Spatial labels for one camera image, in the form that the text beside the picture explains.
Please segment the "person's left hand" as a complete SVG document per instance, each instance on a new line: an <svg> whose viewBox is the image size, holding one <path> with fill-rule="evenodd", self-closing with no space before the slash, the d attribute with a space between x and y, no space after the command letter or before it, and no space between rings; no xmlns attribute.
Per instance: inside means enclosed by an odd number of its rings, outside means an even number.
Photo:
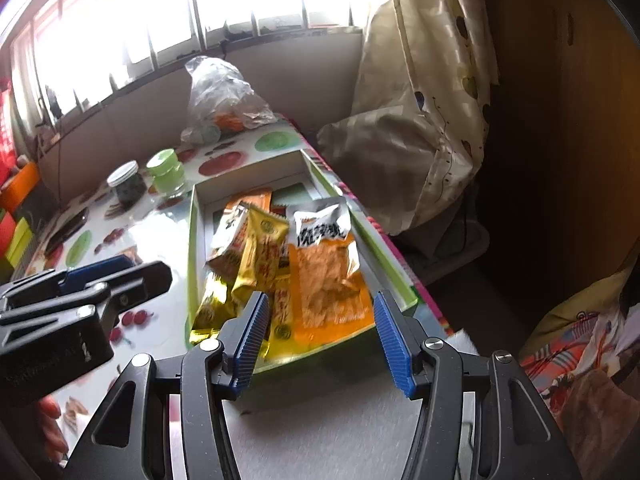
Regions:
<svg viewBox="0 0 640 480"><path fill-rule="evenodd" d="M46 454L52 462L59 463L68 451L67 442L58 426L61 408L53 396L46 396L37 403L37 413Z"/></svg>

